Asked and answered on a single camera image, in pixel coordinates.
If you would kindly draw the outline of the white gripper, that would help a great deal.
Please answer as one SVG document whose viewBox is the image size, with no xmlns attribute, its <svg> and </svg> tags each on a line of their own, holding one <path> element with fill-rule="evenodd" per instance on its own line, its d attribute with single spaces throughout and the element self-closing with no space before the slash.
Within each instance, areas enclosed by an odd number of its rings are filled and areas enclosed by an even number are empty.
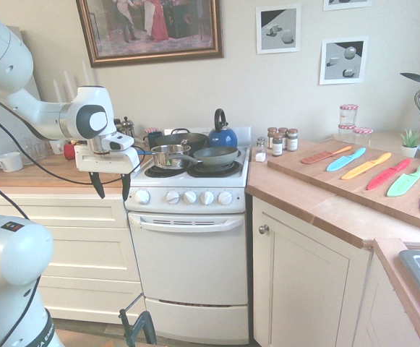
<svg viewBox="0 0 420 347">
<path fill-rule="evenodd" d="M 122 199 L 127 201 L 131 183 L 130 173 L 140 169 L 140 159 L 134 148 L 98 155 L 87 145 L 75 145 L 74 152 L 78 170 L 89 172 L 91 184 L 101 199 L 105 198 L 105 192 L 99 173 L 126 173 L 121 175 L 121 183 Z"/>
</svg>

